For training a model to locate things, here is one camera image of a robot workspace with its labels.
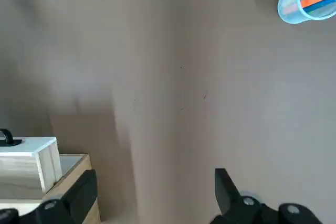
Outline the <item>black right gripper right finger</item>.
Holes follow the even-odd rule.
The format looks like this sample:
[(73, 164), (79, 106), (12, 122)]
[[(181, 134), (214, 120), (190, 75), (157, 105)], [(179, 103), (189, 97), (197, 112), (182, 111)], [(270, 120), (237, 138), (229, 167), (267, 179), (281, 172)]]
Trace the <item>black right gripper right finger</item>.
[(252, 196), (241, 195), (227, 170), (215, 169), (215, 197), (221, 211), (212, 224), (314, 224), (321, 223), (307, 207), (281, 204), (277, 210)]

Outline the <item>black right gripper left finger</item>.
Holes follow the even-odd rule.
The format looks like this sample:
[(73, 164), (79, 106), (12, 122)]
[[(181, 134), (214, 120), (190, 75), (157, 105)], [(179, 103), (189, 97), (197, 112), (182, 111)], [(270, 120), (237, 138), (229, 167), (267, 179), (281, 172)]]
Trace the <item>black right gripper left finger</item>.
[(59, 199), (49, 199), (20, 216), (15, 208), (1, 209), (1, 223), (83, 223), (97, 199), (97, 174), (86, 170)]

